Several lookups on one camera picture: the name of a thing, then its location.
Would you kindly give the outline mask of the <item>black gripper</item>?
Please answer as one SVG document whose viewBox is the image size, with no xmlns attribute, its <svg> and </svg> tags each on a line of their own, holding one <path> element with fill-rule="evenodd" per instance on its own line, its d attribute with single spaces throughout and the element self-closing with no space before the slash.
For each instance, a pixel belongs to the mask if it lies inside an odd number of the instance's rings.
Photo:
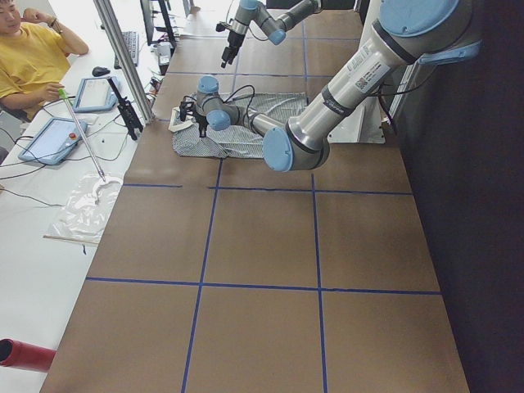
<svg viewBox="0 0 524 393">
<path fill-rule="evenodd" d="M 207 137 L 207 126 L 209 125 L 208 120 L 205 115 L 201 115 L 198 112 L 195 112 L 193 114 L 193 117 L 195 118 L 196 122 L 199 124 L 199 137 L 200 138 L 206 138 Z"/>
<path fill-rule="evenodd" d="M 238 33 L 236 30 L 231 29 L 228 34 L 228 47 L 226 47 L 222 54 L 221 67 L 225 68 L 228 64 L 231 65 L 237 57 L 237 51 L 242 47 L 245 39 L 243 32 Z"/>
</svg>

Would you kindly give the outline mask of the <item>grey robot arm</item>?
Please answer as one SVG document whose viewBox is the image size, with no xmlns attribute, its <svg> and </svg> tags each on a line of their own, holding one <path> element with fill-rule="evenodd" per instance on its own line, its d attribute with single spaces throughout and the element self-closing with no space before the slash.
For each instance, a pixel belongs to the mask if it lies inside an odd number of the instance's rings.
<svg viewBox="0 0 524 393">
<path fill-rule="evenodd" d="M 241 0 L 235 16 L 230 21 L 220 21 L 215 28 L 217 32 L 228 31 L 228 45 L 222 53 L 220 66 L 225 68 L 233 63 L 251 23 L 255 23 L 273 45 L 279 45 L 286 38 L 287 31 L 322 10 L 321 1 L 299 1 L 274 19 L 262 2 Z"/>
<path fill-rule="evenodd" d="M 311 170 L 329 155 L 328 135 L 384 79 L 415 62 L 449 64 L 474 57 L 481 45 L 482 1 L 373 1 L 369 36 L 314 100 L 282 124 L 224 101 L 218 80 L 204 76 L 196 96 L 182 102 L 180 117 L 192 115 L 201 136 L 242 125 L 263 137 L 263 158 L 275 171 Z"/>
</svg>

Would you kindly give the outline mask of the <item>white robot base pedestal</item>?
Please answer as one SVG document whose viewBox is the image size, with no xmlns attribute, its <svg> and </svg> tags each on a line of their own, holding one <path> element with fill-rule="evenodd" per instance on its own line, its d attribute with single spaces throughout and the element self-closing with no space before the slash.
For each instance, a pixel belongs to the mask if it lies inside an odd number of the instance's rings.
<svg viewBox="0 0 524 393">
<path fill-rule="evenodd" d="M 382 143 L 379 100 L 373 96 L 385 78 L 414 57 L 396 41 L 401 31 L 392 7 L 400 1 L 372 1 L 357 52 L 341 67 L 319 96 L 336 116 L 330 142 Z"/>
</svg>

